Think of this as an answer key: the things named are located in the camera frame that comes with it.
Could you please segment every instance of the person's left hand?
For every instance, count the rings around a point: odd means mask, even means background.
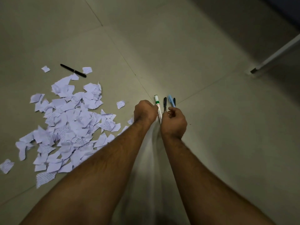
[[[134,109],[134,121],[146,121],[150,125],[156,120],[158,106],[148,100],[141,100]]]

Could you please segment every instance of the blue pen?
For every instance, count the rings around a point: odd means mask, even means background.
[[[174,104],[174,102],[173,102],[173,98],[172,98],[171,95],[168,95],[168,99],[169,99],[169,102],[172,105],[172,107],[176,107],[175,104]]]

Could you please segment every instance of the forearm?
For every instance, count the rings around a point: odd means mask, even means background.
[[[212,174],[181,140],[163,136],[163,142],[191,224],[273,224]]]
[[[135,122],[75,168],[33,208],[24,224],[108,224],[149,127]]]

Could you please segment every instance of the person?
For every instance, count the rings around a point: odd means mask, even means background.
[[[149,101],[140,101],[135,106],[134,123],[59,181],[21,224],[109,224],[157,111]],[[169,107],[163,113],[163,144],[190,223],[274,224],[185,146],[181,138],[186,127],[180,109]]]

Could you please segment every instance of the metal leg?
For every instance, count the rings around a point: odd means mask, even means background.
[[[295,45],[298,41],[300,41],[300,34],[297,35],[295,38],[293,38],[291,41],[289,41],[286,45],[281,47],[278,51],[276,51],[274,54],[272,54],[269,58],[267,58],[265,61],[263,61],[260,65],[258,65],[256,68],[251,70],[251,73],[257,72],[259,69],[264,67],[266,64],[268,64],[273,59],[277,58],[279,55],[281,55],[283,52],[285,52],[287,49]]]

